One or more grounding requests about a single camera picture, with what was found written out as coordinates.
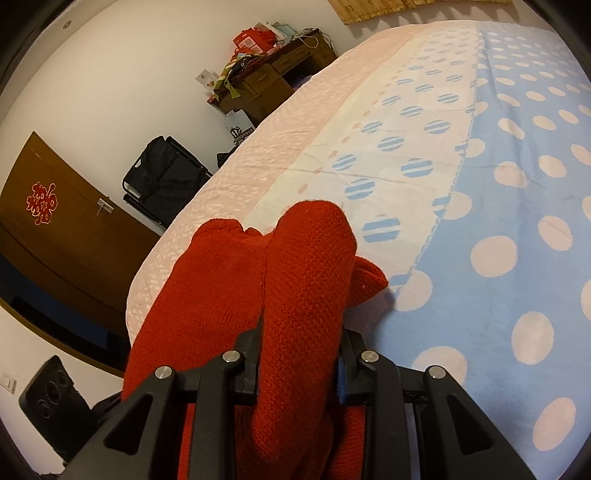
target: red door decoration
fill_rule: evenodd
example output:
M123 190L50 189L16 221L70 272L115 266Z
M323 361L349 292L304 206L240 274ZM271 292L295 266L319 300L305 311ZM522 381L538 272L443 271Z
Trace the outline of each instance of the red door decoration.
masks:
M55 183L52 183L49 185L49 189L46 189L41 185L40 181L31 187L33 194L27 197L27 211L30 210L33 217L35 217L35 225L51 221L51 214L57 207L57 197L53 193L55 189Z

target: yellow curtain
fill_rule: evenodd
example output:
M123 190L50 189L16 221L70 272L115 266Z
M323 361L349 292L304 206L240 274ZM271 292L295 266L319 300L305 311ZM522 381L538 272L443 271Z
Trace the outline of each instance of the yellow curtain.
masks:
M328 0L345 25L444 0ZM512 0L478 0L510 4Z

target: wooden door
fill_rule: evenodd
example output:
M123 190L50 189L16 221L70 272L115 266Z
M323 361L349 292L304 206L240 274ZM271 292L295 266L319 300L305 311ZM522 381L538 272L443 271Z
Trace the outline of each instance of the wooden door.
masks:
M113 207L111 213L99 210L100 199ZM0 225L0 233L11 237L0 249L10 242L20 246L18 259L14 245L6 256L17 268L27 264L28 271L21 269L25 275L78 311L91 299L100 308L81 313L126 335L129 286L159 237L78 175L35 132L0 195ZM72 298L73 290L80 298Z

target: folded red clothing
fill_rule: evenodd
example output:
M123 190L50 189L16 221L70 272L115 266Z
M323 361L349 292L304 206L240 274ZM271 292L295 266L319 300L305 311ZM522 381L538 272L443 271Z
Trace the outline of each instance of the folded red clothing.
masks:
M262 236L210 220L193 236L154 302L129 356L123 398L160 365L204 365L264 318L256 407L237 407L239 480L357 480L363 407L335 400L343 312L388 282L357 244L343 212L324 201L289 209ZM187 410L178 478L186 479L194 408Z

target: bed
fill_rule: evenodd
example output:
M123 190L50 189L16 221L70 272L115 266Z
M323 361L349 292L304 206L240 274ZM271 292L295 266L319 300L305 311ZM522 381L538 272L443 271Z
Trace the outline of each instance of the bed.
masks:
M446 21L374 35L263 122L132 283L133 342L211 218L266 233L331 200L389 288L346 312L398 365L440 364L540 480L591 430L591 86L555 33Z

